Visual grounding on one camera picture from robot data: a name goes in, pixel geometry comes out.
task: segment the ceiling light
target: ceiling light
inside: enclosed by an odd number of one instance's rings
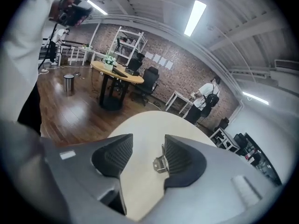
[[[106,13],[103,9],[101,9],[100,7],[98,7],[97,5],[95,5],[93,2],[91,2],[90,0],[87,0],[87,2],[92,5],[95,9],[97,9],[98,11],[100,11],[101,13],[103,13],[104,15],[108,15],[108,13]]]
[[[191,36],[193,30],[195,29],[205,9],[206,9],[206,4],[197,0],[194,2],[192,12],[189,17],[189,21],[187,23],[187,27],[184,34],[186,34],[187,36]]]
[[[246,92],[243,92],[243,94],[244,94],[244,95],[247,95],[248,97],[251,97],[251,98],[253,98],[253,99],[256,99],[256,100],[258,100],[258,101],[260,101],[260,102],[263,102],[263,103],[266,104],[266,105],[269,105],[269,102],[266,101],[266,100],[264,100],[264,99],[261,99],[261,98],[259,98],[259,97],[254,96],[254,95],[250,95],[250,94],[248,94],[248,93],[246,93]]]

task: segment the bag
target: bag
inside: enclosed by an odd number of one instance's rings
[[[219,101],[219,97],[217,96],[217,94],[213,94],[214,92],[214,86],[213,86],[213,90],[211,94],[208,94],[207,97],[204,96],[205,102],[204,104],[206,104],[206,106],[202,109],[200,116],[203,118],[208,117],[208,115],[211,113],[212,108],[215,107],[215,105],[218,103]]]
[[[68,56],[61,56],[61,61],[60,61],[60,64],[62,64],[62,65],[67,65],[67,63],[68,63]]]

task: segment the white ceiling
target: white ceiling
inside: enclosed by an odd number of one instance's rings
[[[292,31],[272,0],[200,0],[207,7],[190,38],[183,33],[195,0],[91,1],[108,16],[94,11],[87,23],[127,25],[160,35],[220,74],[236,96],[247,90],[268,98],[270,107],[281,115],[299,115],[298,96],[276,89],[278,83],[273,79],[257,78],[255,83],[250,74],[237,76],[230,71],[237,68],[249,72],[247,65],[256,71],[269,71],[275,59],[299,61]],[[280,102],[286,99],[290,105]]]

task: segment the metal shelving unit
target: metal shelving unit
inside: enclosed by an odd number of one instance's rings
[[[143,34],[144,32],[137,34],[131,31],[122,30],[120,27],[110,46],[108,52],[109,55],[114,56],[116,59],[118,59],[118,56],[126,58],[127,61],[124,65],[127,66],[135,52],[142,52],[147,42]],[[121,46],[116,50],[117,38],[120,39]]]

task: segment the white shirt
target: white shirt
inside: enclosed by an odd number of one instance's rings
[[[217,96],[219,97],[219,93],[220,93],[218,87],[211,83],[206,83],[201,88],[199,88],[199,91],[205,97],[207,97],[209,94],[212,94],[212,93],[217,94]],[[203,110],[203,108],[206,106],[205,98],[203,96],[193,102],[193,104],[200,110]]]
[[[17,121],[38,78],[43,26],[54,0],[25,0],[0,44],[0,119]]]
[[[56,31],[53,35],[53,39],[52,41],[54,43],[58,42],[58,36],[60,37],[60,39],[62,38],[62,36],[64,35],[64,29],[59,29],[58,31]]]

